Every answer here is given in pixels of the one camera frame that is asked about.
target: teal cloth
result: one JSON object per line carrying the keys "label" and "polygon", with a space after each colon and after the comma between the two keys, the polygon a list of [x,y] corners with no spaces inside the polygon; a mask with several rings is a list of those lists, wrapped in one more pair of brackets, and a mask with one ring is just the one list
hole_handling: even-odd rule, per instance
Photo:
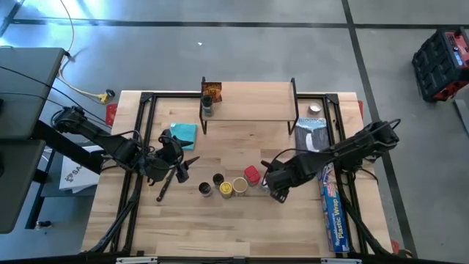
{"label": "teal cloth", "polygon": [[176,136],[180,140],[193,142],[192,145],[183,147],[184,150],[193,150],[196,144],[196,124],[171,123],[169,131],[172,136]]}

